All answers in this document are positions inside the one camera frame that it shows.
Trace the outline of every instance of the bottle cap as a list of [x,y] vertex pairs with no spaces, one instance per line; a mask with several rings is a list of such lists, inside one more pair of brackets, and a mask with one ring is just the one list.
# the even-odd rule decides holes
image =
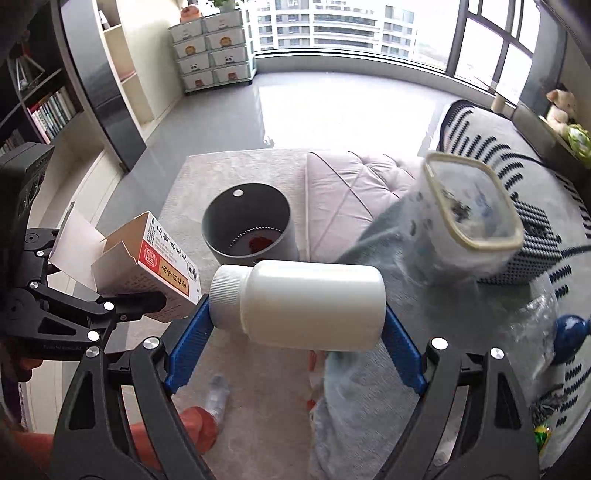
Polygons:
[[219,329],[245,333],[240,316],[240,300],[252,267],[222,265],[213,276],[209,290],[209,314]]

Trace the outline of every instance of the storage drawer unit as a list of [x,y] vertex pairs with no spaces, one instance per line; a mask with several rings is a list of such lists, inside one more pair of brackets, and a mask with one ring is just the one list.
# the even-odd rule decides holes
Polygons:
[[248,11],[224,14],[170,28],[185,92],[249,82],[256,73]]

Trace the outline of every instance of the plastic container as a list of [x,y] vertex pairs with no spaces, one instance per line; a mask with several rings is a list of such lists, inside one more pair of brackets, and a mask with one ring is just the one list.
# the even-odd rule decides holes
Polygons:
[[222,265],[300,259],[290,204],[264,183],[243,183],[218,195],[203,214],[202,231]]
[[371,350],[384,328],[385,308],[382,275],[365,265],[223,265],[209,293],[216,327],[287,348]]
[[511,198],[480,161],[430,153],[409,195],[411,236],[439,273],[490,275],[523,245]]

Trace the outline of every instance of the apartment building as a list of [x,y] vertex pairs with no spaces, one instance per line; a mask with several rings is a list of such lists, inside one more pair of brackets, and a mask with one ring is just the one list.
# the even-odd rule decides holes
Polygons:
[[259,50],[338,48],[413,59],[416,14],[401,1],[256,0],[248,8]]

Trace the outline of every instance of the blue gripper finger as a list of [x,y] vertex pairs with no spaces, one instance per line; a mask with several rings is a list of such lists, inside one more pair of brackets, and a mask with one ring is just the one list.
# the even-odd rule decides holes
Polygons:
[[402,383],[422,395],[427,389],[427,380],[423,375],[423,357],[389,305],[386,305],[382,341]]
[[199,357],[213,331],[209,317],[209,301],[202,303],[193,320],[183,332],[172,353],[168,356],[168,376],[164,384],[170,393],[189,383]]

